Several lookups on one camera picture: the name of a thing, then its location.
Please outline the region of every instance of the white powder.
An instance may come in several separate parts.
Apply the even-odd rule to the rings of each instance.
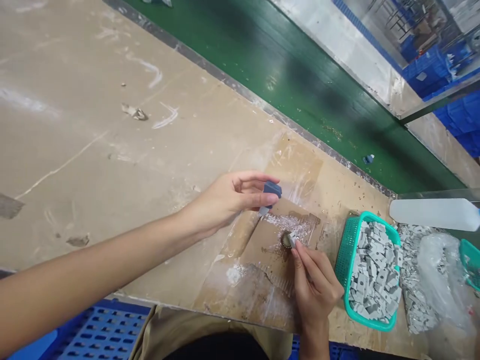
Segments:
[[[278,233],[278,238],[280,238],[285,231],[295,232],[295,234],[300,238],[305,238],[310,231],[310,224],[306,221],[301,221],[295,216],[282,216],[267,214],[265,220],[270,224],[275,225],[280,228],[281,231]]]
[[[245,268],[242,265],[235,264],[233,267],[229,268],[226,272],[228,282],[230,285],[235,287],[240,279],[245,275]]]

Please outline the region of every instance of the small blue part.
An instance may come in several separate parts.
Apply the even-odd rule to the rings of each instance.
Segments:
[[[279,199],[282,198],[282,188],[280,187],[280,185],[278,185],[274,182],[271,182],[271,181],[267,181],[265,183],[265,185],[263,186],[263,192],[264,193],[276,194]],[[271,209],[272,205],[266,206],[266,208]]]
[[[371,164],[374,162],[374,157],[372,155],[367,155],[363,158],[365,164]]]

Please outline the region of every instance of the hand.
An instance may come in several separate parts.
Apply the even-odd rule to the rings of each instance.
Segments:
[[[326,331],[328,344],[329,314],[344,294],[344,288],[324,252],[310,250],[300,241],[296,242],[296,249],[291,252],[295,263],[295,295],[302,332],[318,340]]]
[[[207,238],[226,226],[239,212],[256,210],[279,201],[263,193],[267,181],[278,184],[276,177],[260,171],[239,171],[221,175],[194,201],[180,210],[185,224],[192,226],[198,238]]]

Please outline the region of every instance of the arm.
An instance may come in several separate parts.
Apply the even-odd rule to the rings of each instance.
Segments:
[[[276,203],[256,171],[219,177],[179,212],[0,281],[0,359],[61,326],[165,260],[216,233],[238,212]]]
[[[296,242],[295,296],[301,317],[300,360],[328,360],[329,314],[344,294],[329,258]]]

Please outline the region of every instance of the workbench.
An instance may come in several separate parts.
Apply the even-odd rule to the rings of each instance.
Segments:
[[[1,9],[0,192],[23,203],[0,218],[2,268],[169,215],[229,171],[279,177],[283,197],[320,218],[313,245],[333,265],[350,211],[392,222],[390,190],[171,37],[165,44],[100,1]],[[118,294],[295,331],[293,300],[238,263],[257,221],[242,213]],[[341,303],[329,319],[332,341],[415,359],[428,352],[423,335],[409,334],[402,303],[390,333],[353,322]]]

